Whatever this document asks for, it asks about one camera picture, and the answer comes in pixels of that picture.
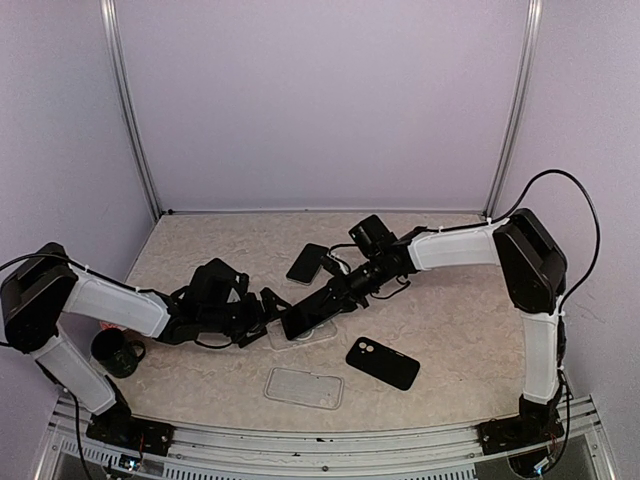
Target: black smartphone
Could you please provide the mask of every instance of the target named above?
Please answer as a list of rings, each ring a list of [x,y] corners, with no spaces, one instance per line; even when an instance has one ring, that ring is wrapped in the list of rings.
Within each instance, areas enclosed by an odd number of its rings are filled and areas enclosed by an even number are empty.
[[[400,390],[409,390],[420,370],[420,362],[360,337],[347,354],[347,364]]]
[[[322,267],[322,258],[329,252],[327,247],[307,243],[296,261],[287,272],[287,278],[292,282],[311,285],[313,279]]]

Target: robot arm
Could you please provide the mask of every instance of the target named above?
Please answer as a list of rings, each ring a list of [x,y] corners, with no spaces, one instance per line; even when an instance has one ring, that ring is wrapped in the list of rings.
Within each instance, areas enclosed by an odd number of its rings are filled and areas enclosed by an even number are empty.
[[[9,344],[30,354],[43,372],[91,412],[87,436],[166,455],[173,427],[132,417],[116,385],[99,374],[58,325],[75,313],[125,327],[168,344],[223,333],[240,347],[266,333],[265,325],[289,305],[271,290],[249,293],[248,276],[219,259],[199,267],[188,286],[171,296],[140,290],[80,268],[62,246],[45,245],[0,287]]]
[[[566,259],[530,210],[495,224],[422,233],[408,246],[416,270],[502,266],[509,295],[524,326],[526,400],[546,404],[558,390],[558,306]]]
[[[562,436],[558,368],[565,337],[558,308],[567,261],[530,210],[517,210],[495,224],[418,227],[400,239],[372,215],[349,233],[368,261],[349,274],[332,272],[326,286],[294,305],[282,318],[288,339],[358,305],[366,308],[366,296],[394,278],[448,266],[500,265],[524,324],[526,377],[519,415],[478,426],[483,450],[497,453]]]

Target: black cable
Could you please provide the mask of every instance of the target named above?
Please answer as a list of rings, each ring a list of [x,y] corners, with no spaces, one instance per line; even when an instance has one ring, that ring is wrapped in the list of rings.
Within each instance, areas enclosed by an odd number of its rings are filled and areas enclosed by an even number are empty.
[[[376,300],[389,300],[391,297],[395,297],[397,294],[399,294],[400,292],[404,292],[407,288],[409,288],[411,286],[411,281],[407,280],[406,282],[401,282],[400,279],[398,277],[396,277],[396,282],[398,282],[400,285],[402,285],[399,289],[397,289],[396,291],[394,291],[393,293],[390,293],[387,296],[384,297],[377,297],[376,295],[374,295],[373,293],[371,294],[371,298],[375,298]]]
[[[334,250],[338,250],[339,248],[357,248],[358,246],[355,243],[338,243],[336,245],[333,245],[332,247],[329,247],[329,251],[327,252],[329,255],[331,255],[331,253]]]
[[[132,287],[131,285],[127,285],[126,283],[119,282],[118,280],[115,280],[114,278],[108,277],[107,275],[104,275],[104,274],[102,274],[100,272],[96,272],[95,270],[91,270],[90,268],[86,268],[85,265],[82,265],[80,262],[77,262],[76,260],[73,260],[72,258],[69,258],[69,257],[67,257],[65,255],[58,255],[58,254],[55,254],[55,253],[28,253],[26,255],[21,255],[19,257],[14,258],[13,260],[9,260],[4,265],[0,266],[0,272],[2,272],[3,270],[9,268],[12,265],[15,265],[16,263],[20,263],[20,262],[23,262],[25,260],[29,260],[31,258],[55,258],[56,260],[61,260],[63,262],[67,262],[67,263],[73,265],[74,267],[79,268],[80,270],[86,271],[90,275],[98,277],[99,279],[104,280],[105,282],[112,283],[112,284],[117,285],[118,287],[124,288],[126,290],[129,290],[129,291],[132,291],[132,292],[139,292],[139,293],[155,292],[155,290],[152,289],[152,288],[139,289],[139,288],[136,288],[136,287]]]
[[[564,452],[567,450],[567,445],[569,444],[569,430],[571,429],[571,389],[569,388],[569,382],[567,381],[567,376],[564,374],[564,372],[562,370],[559,370],[558,374],[562,376],[562,380],[561,380],[560,383],[561,383],[561,385],[564,385],[565,397],[566,397],[565,401],[566,401],[566,404],[567,404],[567,428],[566,428],[566,431],[564,433],[564,442],[562,443],[562,448],[560,449],[560,453],[555,458],[553,463],[549,466],[549,468],[547,468],[546,470],[542,471],[540,473],[540,475],[537,475],[536,477],[530,477],[530,478],[540,478],[541,475],[546,475],[551,470],[556,468],[558,463],[560,463],[560,460],[562,459],[562,456],[564,455]]]
[[[327,251],[327,255],[333,260],[335,260],[336,262],[340,263],[341,265],[344,265],[348,275],[351,273],[351,265],[349,265],[347,262],[345,262],[341,258],[338,258],[332,255],[332,253],[334,250],[338,250],[339,248],[357,248],[357,247],[358,246],[355,243],[338,243],[336,245],[333,245],[332,247],[329,247],[329,250]]]
[[[85,475],[87,476],[87,480],[93,480],[91,473],[89,473],[89,467],[87,466],[87,462],[84,459],[84,452],[82,451],[82,439],[80,438],[80,404],[78,403],[78,397],[76,397],[73,393],[69,392],[71,398],[73,398],[73,403],[76,404],[76,440],[78,442],[78,453],[80,454],[80,463],[82,463],[82,469],[84,470]]]
[[[522,193],[520,194],[518,199],[515,201],[515,203],[511,206],[511,208],[509,208],[509,210],[507,210],[504,214],[500,215],[498,218],[493,219],[492,222],[493,223],[501,222],[505,218],[509,217],[509,215],[511,215],[520,206],[520,203],[522,203],[522,200],[524,200],[524,197],[529,192],[529,189],[531,188],[531,186],[537,180],[539,180],[542,177],[546,177],[547,175],[561,175],[563,177],[566,177],[569,180],[571,180],[578,187],[578,189],[580,189],[580,192],[582,192],[582,195],[584,196],[585,200],[589,204],[589,209],[591,210],[591,216],[593,217],[593,223],[596,230],[596,242],[595,242],[595,247],[593,252],[593,258],[591,259],[591,264],[589,265],[589,268],[587,269],[585,274],[580,278],[580,280],[578,280],[562,298],[562,301],[560,302],[560,306],[558,308],[558,311],[562,312],[562,307],[564,307],[564,304],[569,299],[569,297],[589,278],[589,276],[591,276],[591,273],[593,272],[596,266],[596,263],[598,261],[598,257],[600,255],[600,244],[602,239],[602,233],[600,231],[600,220],[598,219],[598,213],[596,212],[596,207],[593,204],[593,200],[591,200],[591,197],[589,196],[589,193],[587,192],[587,189],[584,187],[584,185],[582,185],[582,183],[580,183],[580,181],[576,177],[574,177],[572,174],[564,170],[560,170],[557,168],[544,170],[538,173],[537,175],[534,175],[531,178],[531,180],[527,182],[524,189],[522,190]],[[439,233],[439,232],[452,232],[456,230],[463,230],[466,228],[478,228],[478,227],[484,227],[487,225],[489,225],[489,222],[481,222],[481,223],[475,223],[475,224],[469,224],[469,225],[459,225],[456,227],[448,227],[448,228],[442,228],[442,229],[417,227],[417,230],[420,232]]]
[[[193,343],[195,343],[199,347],[209,348],[211,350],[222,350],[223,348],[227,348],[233,345],[233,342],[225,343],[224,345],[207,345],[206,343],[202,343],[199,340],[194,340]]]

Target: table surface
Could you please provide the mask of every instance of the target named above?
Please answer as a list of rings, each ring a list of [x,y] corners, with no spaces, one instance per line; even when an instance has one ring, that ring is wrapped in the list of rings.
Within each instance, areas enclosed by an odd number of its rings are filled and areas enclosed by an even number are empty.
[[[330,278],[321,272],[305,287],[285,273],[308,242],[349,242],[364,213],[165,215],[140,254],[129,282],[170,293],[195,268],[219,257],[250,275],[250,290],[272,288],[290,303]],[[398,236],[416,225],[450,226],[471,215],[384,213]],[[339,252],[357,265],[356,249]],[[524,375],[522,325],[496,266],[443,268],[411,277],[393,299],[334,318],[331,339],[275,351],[268,337],[245,349],[212,351],[194,344],[168,346],[146,339],[147,356],[117,384],[135,414],[169,421],[270,431],[394,430],[476,421],[517,412]],[[420,372],[410,390],[390,387],[345,363],[366,336],[415,358]],[[210,343],[224,338],[207,337]],[[337,410],[267,399],[272,368],[344,379]]]

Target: white wall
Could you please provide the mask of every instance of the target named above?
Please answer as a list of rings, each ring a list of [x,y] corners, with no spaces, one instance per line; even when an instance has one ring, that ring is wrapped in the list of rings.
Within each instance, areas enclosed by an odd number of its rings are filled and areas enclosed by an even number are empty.
[[[148,235],[108,62],[99,2],[0,5],[0,263],[57,241],[122,278]],[[86,349],[96,326],[66,328]],[[0,384],[0,478],[27,479],[56,393],[6,348]]]
[[[602,257],[566,307],[576,393],[593,394],[622,479],[640,478],[640,3],[545,2],[502,211],[533,174],[573,172],[598,208]],[[580,193],[544,180],[525,202],[584,272],[593,227]]]
[[[117,4],[165,208],[484,208],[527,0]]]

